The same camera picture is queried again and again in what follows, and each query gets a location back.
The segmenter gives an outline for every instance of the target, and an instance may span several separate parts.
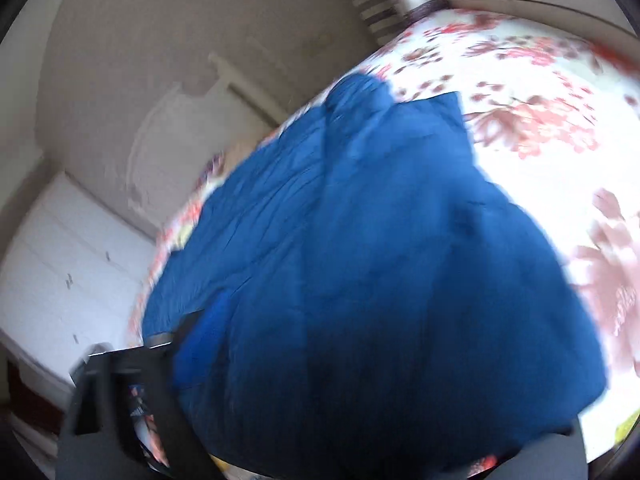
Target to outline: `bed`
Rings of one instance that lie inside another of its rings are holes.
[[[589,461],[611,449],[640,408],[640,70],[610,48],[546,25],[447,9],[413,24],[352,72],[386,81],[397,101],[458,92],[478,166],[540,225],[596,322],[609,388],[580,420]],[[328,91],[257,149],[278,142]],[[252,149],[214,156],[160,233],[129,322],[133,345],[171,253],[188,243],[202,205]]]

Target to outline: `white cabinet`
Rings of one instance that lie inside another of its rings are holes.
[[[28,386],[64,404],[68,372],[89,346],[126,347],[129,313],[153,253],[151,240],[64,174],[55,178],[0,270],[0,342],[19,359]]]

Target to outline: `pink flower pattern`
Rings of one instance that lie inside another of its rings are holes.
[[[583,60],[593,73],[597,74],[603,72],[602,62],[605,61],[620,73],[628,76],[640,76],[639,70],[629,60],[603,45],[591,43],[581,38],[526,35],[507,36],[500,40],[492,36],[489,40],[473,44],[463,55],[474,57],[492,52],[495,53],[495,59],[529,57],[531,64],[537,66],[550,66],[559,59]]]
[[[567,143],[575,153],[597,149],[599,143],[595,135],[594,116],[590,113],[593,107],[586,102],[591,90],[580,88],[574,91],[574,85],[566,76],[557,71],[553,74],[567,88],[566,97],[533,95],[524,102],[514,98],[500,102],[501,97],[497,95],[488,99],[492,106],[489,110],[466,114],[465,121],[472,127],[474,142],[491,146],[502,140],[520,158],[540,155],[542,144],[553,139]],[[483,90],[471,95],[470,100],[476,103],[504,89],[502,84],[489,84],[486,81],[476,86]]]
[[[492,30],[502,22],[514,19],[512,16],[497,14],[495,12],[478,12],[474,10],[469,12],[460,12],[460,10],[463,9],[456,9],[455,13],[471,17],[471,23],[456,21],[447,23],[447,25],[443,25],[440,27],[428,28],[422,33],[425,38],[428,38],[427,43],[435,41],[436,38],[442,34],[454,34],[454,42],[457,42],[458,40],[466,38],[470,34],[481,32],[484,30]]]
[[[605,220],[590,231],[594,247],[575,251],[574,259],[588,264],[588,282],[577,288],[600,329],[609,368],[634,368],[640,377],[640,240],[630,234],[633,227],[612,192],[598,190],[593,205]],[[638,224],[638,216],[632,220]]]

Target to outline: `blue jacket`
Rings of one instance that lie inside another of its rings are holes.
[[[143,321],[207,449],[287,480],[423,479],[564,428],[605,386],[544,235],[474,166],[456,94],[363,75],[205,204]]]

